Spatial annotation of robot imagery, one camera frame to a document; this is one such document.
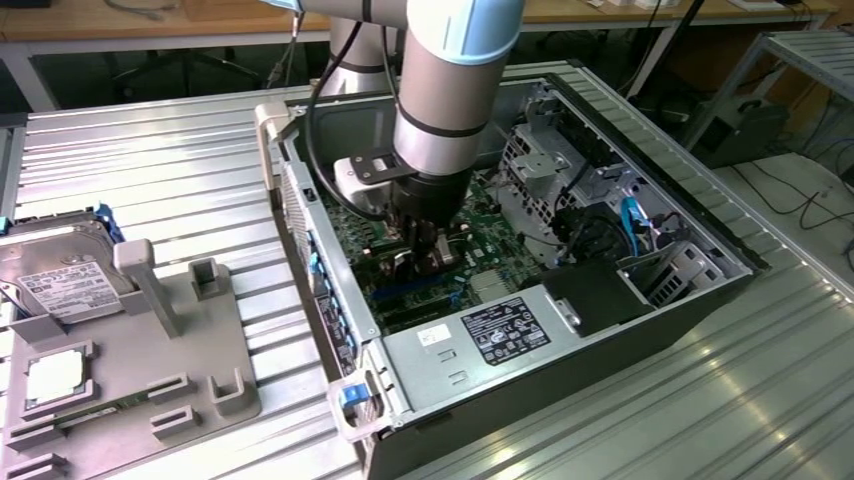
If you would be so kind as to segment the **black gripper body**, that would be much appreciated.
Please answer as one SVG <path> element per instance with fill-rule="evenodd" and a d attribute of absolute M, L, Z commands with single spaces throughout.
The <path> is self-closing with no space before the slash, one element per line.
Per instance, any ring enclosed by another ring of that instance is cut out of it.
<path fill-rule="evenodd" d="M 400 220 L 415 220 L 433 226 L 448 226 L 459 213 L 472 173 L 433 176 L 416 173 L 392 181 L 389 209 Z"/>

